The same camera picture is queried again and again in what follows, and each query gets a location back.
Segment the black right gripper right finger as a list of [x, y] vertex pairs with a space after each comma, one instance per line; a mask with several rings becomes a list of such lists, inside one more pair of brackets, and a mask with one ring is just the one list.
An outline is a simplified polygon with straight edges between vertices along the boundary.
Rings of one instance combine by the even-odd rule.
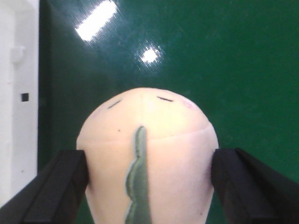
[[297, 224], [299, 185], [240, 148], [216, 149], [211, 181], [230, 224]]

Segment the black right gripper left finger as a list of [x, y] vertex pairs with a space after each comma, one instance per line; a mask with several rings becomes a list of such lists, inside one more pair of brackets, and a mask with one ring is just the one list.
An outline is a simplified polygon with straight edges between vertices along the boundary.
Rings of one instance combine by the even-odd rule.
[[73, 224], [88, 184], [82, 150], [60, 151], [0, 209], [2, 224]]

